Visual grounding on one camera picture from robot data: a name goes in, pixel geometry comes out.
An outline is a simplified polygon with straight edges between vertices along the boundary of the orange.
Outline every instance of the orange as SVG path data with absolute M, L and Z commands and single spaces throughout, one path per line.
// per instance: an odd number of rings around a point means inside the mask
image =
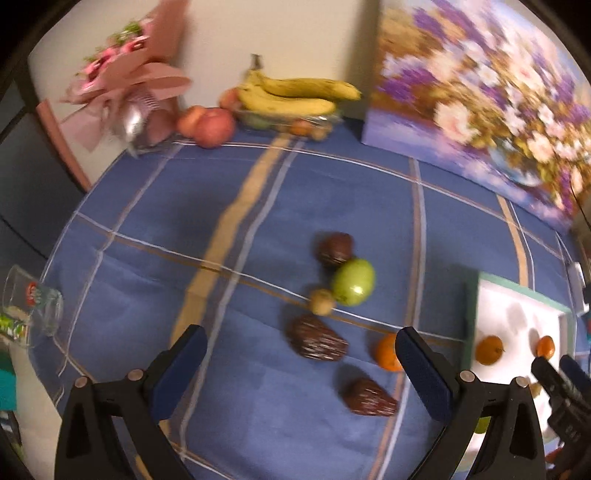
M 382 338 L 374 350 L 374 358 L 379 366 L 391 372 L 402 372 L 404 369 L 396 356 L 396 334 L 389 333 Z
M 492 365 L 499 361 L 504 352 L 503 341 L 491 335 L 476 346 L 474 357 L 482 365 Z
M 538 356 L 543 356 L 546 360 L 550 360 L 556 351 L 556 346 L 551 336 L 545 336 L 540 339 L 535 353 Z

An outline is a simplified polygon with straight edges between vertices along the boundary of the chocolate pastry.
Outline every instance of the chocolate pastry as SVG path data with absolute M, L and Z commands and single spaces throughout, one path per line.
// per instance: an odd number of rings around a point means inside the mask
M 353 257 L 353 237 L 335 232 L 318 246 L 318 259 L 328 267 L 338 267 Z
M 371 378 L 353 382 L 343 394 L 343 400 L 357 415 L 391 417 L 398 411 L 398 402 Z
M 340 360 L 349 348 L 344 339 L 311 313 L 296 318 L 287 336 L 297 353 L 315 360 Z

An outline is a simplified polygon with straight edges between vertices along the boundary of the white wall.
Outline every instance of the white wall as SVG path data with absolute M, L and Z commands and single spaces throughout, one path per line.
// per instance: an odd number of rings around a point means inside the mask
M 82 58 L 157 3 L 82 0 L 37 44 L 31 74 L 58 119 L 76 109 L 59 99 Z M 379 0 L 191 0 L 177 60 L 194 81 L 185 104 L 214 106 L 223 90 L 239 83 L 251 53 L 263 55 L 270 76 L 343 79 L 368 93 L 378 15 Z M 346 108 L 358 118 L 364 110 L 364 102 Z M 91 154 L 67 140 L 92 182 L 122 150 L 113 138 Z

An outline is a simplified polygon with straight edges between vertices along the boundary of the green apple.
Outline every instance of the green apple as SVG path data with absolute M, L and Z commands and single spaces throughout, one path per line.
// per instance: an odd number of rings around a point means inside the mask
M 374 285 L 375 271 L 371 263 L 363 258 L 354 258 L 337 270 L 332 290 L 337 302 L 354 307 L 371 295 Z

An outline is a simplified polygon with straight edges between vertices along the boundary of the flower bouquet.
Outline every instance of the flower bouquet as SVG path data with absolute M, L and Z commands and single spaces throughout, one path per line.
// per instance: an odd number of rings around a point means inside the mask
M 174 131 L 170 102 L 191 81 L 168 62 L 177 51 L 188 0 L 162 0 L 138 22 L 130 22 L 108 45 L 85 59 L 63 102 L 84 104 L 62 129 L 89 151 L 108 130 L 132 147 L 151 147 Z
M 501 22 L 490 2 L 471 4 L 397 11 L 406 40 L 381 38 L 374 104 L 488 154 L 571 216 L 591 181 L 591 112 L 546 36 Z

